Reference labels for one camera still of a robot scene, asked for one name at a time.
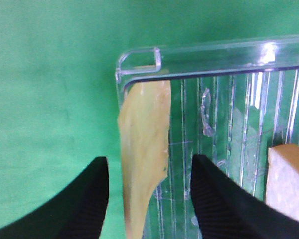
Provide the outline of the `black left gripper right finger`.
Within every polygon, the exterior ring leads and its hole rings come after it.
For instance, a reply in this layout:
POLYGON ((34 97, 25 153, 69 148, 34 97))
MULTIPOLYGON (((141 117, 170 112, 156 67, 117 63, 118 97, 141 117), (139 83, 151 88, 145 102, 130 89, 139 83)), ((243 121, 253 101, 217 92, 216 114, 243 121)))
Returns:
POLYGON ((190 194, 205 239, 299 239, 299 222, 250 195, 205 155, 192 157, 190 194))

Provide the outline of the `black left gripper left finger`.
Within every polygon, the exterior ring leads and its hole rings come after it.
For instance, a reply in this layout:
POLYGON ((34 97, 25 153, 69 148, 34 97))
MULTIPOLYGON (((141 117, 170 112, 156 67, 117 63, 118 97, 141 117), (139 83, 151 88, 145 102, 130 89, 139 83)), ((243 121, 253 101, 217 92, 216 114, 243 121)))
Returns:
POLYGON ((60 193, 0 228, 0 239, 98 239, 108 206, 108 162, 96 157, 60 193))

